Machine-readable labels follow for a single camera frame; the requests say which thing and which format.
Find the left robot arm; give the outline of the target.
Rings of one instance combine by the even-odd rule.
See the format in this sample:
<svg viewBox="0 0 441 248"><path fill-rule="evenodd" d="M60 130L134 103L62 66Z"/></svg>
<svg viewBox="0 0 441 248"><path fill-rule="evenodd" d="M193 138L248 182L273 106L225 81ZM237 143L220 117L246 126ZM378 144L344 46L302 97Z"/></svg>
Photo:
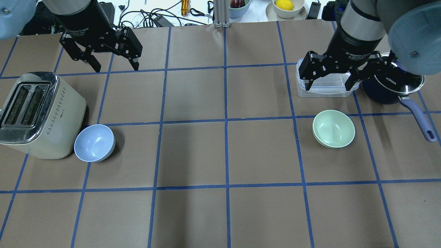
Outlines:
<svg viewBox="0 0 441 248"><path fill-rule="evenodd" d="M129 27L112 27L97 0L44 0L64 33L59 42L74 61L88 63L95 72L101 64L95 52L112 52L128 59L134 70L139 69L142 44ZM21 33L37 8L36 0L2 0L1 39Z"/></svg>

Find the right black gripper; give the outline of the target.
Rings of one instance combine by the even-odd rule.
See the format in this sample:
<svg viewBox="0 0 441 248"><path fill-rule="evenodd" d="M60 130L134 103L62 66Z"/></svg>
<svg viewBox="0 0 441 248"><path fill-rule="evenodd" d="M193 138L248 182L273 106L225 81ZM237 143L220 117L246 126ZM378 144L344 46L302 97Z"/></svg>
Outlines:
<svg viewBox="0 0 441 248"><path fill-rule="evenodd" d="M374 51L380 41L381 38L374 41L359 40L338 26L323 55L308 51L302 60L299 77L306 81L305 90L309 91L313 82L325 77L327 73L345 73L349 69L350 76L345 82L345 89L350 91L357 82L390 71L397 56L393 51L387 55ZM364 68L359 70L358 67L366 62Z"/></svg>

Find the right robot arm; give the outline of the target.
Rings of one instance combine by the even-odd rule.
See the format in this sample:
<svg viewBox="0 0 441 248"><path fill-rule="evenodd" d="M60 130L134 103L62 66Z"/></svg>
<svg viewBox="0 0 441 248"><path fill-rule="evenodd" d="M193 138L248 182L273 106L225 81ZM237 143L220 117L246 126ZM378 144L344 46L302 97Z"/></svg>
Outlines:
<svg viewBox="0 0 441 248"><path fill-rule="evenodd" d="M414 75L440 72L439 0L350 0L323 55L307 52L299 77L309 91L315 80L349 73L346 90L369 78L366 63L385 35L393 58Z"/></svg>

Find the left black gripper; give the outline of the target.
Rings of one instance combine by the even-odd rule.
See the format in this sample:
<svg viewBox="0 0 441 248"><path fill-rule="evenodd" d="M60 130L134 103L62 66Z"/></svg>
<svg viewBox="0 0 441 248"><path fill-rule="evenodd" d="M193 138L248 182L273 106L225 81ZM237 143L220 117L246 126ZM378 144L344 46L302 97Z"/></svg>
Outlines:
<svg viewBox="0 0 441 248"><path fill-rule="evenodd" d="M57 0L55 19L65 29L60 44L74 61L88 63L95 72L101 64L92 52L119 52L135 71L142 44L129 27L114 29L97 0Z"/></svg>

